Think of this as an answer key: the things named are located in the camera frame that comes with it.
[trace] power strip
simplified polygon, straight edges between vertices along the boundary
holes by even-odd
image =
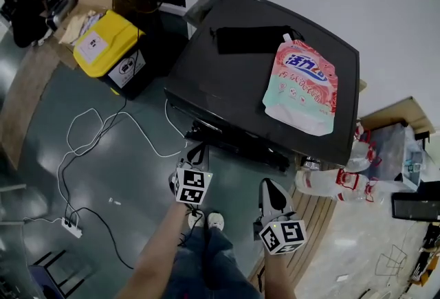
[[[78,239],[81,238],[81,236],[83,235],[83,231],[75,227],[75,225],[71,224],[69,227],[69,224],[66,224],[66,220],[64,217],[61,219],[61,225]]]

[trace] black cloth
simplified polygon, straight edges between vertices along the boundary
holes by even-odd
[[[220,54],[274,54],[284,42],[283,35],[289,34],[292,40],[304,40],[303,36],[286,26],[273,27],[221,27],[211,30],[217,39]]]
[[[32,6],[19,4],[12,15],[12,31],[18,47],[27,47],[44,36],[46,19],[32,11]]]

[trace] gray floor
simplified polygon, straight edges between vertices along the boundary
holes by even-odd
[[[27,50],[15,45],[10,31],[0,38],[0,110]]]
[[[157,79],[137,100],[129,102],[125,111],[132,113],[160,153],[169,154],[178,151],[184,141],[167,123],[164,103],[163,79]],[[58,193],[55,174],[68,149],[66,133],[70,122],[90,107],[105,118],[122,104],[123,99],[112,94],[105,84],[86,77],[80,69],[59,66],[32,119],[15,177],[28,183],[29,188],[2,196],[3,220],[63,216],[65,202]],[[188,117],[170,107],[168,112],[179,129],[190,128]],[[122,258],[133,265],[173,200],[167,181],[175,169],[176,157],[159,158],[132,121],[118,118],[116,122],[94,150],[76,158],[65,169],[64,178],[72,205],[98,212],[112,229]],[[96,116],[90,113],[81,117],[71,132],[72,145],[88,142],[97,129]],[[259,214],[259,182],[271,177],[288,188],[293,172],[281,175],[214,148],[210,152],[210,171],[214,177],[203,208],[223,213],[224,231],[234,243],[240,268],[249,274],[261,250],[261,244],[252,240],[252,222]],[[109,203],[109,198],[121,205]],[[66,249],[69,257],[54,269],[56,276],[61,278],[77,266],[92,272],[70,298],[112,298],[132,271],[117,259],[110,236],[97,217],[88,211],[80,215],[84,234],[79,240],[59,222],[26,224],[23,233],[27,261],[32,263],[48,251]],[[21,290],[33,294],[20,237],[20,227],[1,229],[0,247],[3,243],[6,248],[3,263]]]

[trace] cardboard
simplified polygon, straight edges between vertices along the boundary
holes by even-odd
[[[65,44],[58,43],[56,38],[50,38],[47,40],[47,44],[52,48],[54,53],[58,56],[61,62],[63,62],[70,69],[75,69],[78,63],[76,62],[73,50],[70,50]]]
[[[364,82],[362,79],[359,79],[359,92],[361,92],[365,88],[366,88],[366,82]]]
[[[364,129],[378,129],[399,122],[406,122],[414,129],[414,133],[435,133],[432,123],[411,96],[391,106],[361,118]]]

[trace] black table top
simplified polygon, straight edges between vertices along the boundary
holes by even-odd
[[[289,25],[335,66],[333,132],[316,137],[265,114],[262,103],[275,54],[219,54],[210,29]],[[348,161],[359,96],[359,52],[312,21],[266,0],[219,0],[192,36],[166,90],[275,145],[327,162]]]

